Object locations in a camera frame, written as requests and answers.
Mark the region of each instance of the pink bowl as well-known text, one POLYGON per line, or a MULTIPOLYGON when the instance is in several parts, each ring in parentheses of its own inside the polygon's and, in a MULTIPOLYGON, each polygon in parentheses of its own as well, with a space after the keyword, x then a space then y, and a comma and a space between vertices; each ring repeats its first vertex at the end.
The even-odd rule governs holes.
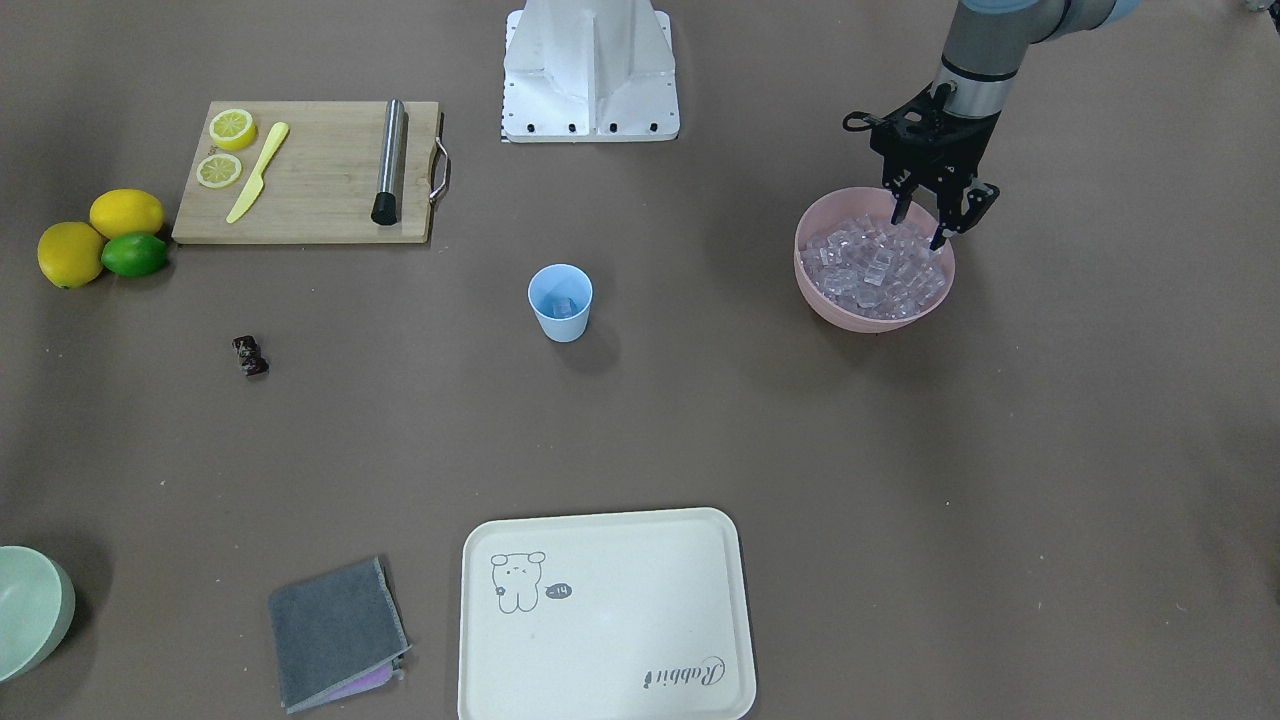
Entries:
MULTIPOLYGON (((809 302, 813 311, 837 328, 855 333, 896 331, 928 315, 947 299, 947 293, 951 292, 951 284, 956 277, 955 254, 951 252, 950 243, 942 247, 942 256, 938 259, 938 264, 942 266, 942 274, 947 278, 947 284, 942 288, 942 295, 938 300, 923 313, 902 320, 873 320, 855 315, 827 300, 827 296, 819 292, 813 284, 813 281, 804 272, 804 265, 800 263, 800 243, 815 234, 835 231, 836 225, 846 218, 860 218, 864 214, 870 215, 873 219, 888 219, 893 214, 893 195, 878 187, 846 187, 845 190, 827 193, 804 211, 804 215, 800 217, 800 224, 796 225, 795 241, 791 243, 791 264, 795 266, 796 283, 800 286, 800 295, 804 295, 805 301, 809 302)), ((906 222, 920 228, 925 234, 933 234, 933 231, 938 227, 938 222, 933 219, 933 215, 929 215, 928 210, 915 202, 911 202, 911 209, 906 211, 906 222)))

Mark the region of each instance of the lemon slice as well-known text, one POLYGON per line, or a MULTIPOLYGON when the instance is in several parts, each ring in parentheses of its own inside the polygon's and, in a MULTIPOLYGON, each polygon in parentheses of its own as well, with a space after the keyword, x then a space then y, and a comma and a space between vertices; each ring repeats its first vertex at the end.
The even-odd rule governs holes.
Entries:
POLYGON ((236 182, 241 174, 239 158, 215 152, 196 165, 196 179, 205 187, 218 190, 236 182))
POLYGON ((257 126, 253 124, 253 115, 248 110, 232 108, 209 120, 209 136, 214 138, 214 145, 223 150, 242 150, 257 137, 257 126))

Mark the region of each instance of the folded towel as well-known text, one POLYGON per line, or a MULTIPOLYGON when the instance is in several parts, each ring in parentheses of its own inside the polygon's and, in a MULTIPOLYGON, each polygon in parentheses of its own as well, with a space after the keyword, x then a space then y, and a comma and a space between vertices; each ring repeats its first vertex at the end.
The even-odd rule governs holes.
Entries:
POLYGON ((266 607, 289 714, 385 684, 410 648, 376 557, 280 588, 266 607))

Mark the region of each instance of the cup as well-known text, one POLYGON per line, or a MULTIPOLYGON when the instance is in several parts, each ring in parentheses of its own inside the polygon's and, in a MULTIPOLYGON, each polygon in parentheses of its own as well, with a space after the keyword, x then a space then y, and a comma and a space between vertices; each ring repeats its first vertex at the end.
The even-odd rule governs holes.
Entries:
POLYGON ((573 342, 591 311, 591 278, 573 265, 547 265, 529 281, 529 305, 547 337, 573 342))

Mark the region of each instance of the bear drawing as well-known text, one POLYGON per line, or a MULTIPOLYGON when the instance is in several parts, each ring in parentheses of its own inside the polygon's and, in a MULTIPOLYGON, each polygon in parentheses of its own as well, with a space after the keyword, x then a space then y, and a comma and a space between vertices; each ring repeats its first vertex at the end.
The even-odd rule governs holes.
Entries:
POLYGON ((529 612, 538 606, 538 583, 543 579, 544 552, 517 552, 494 555, 493 587, 498 593, 498 609, 511 615, 520 610, 529 612))

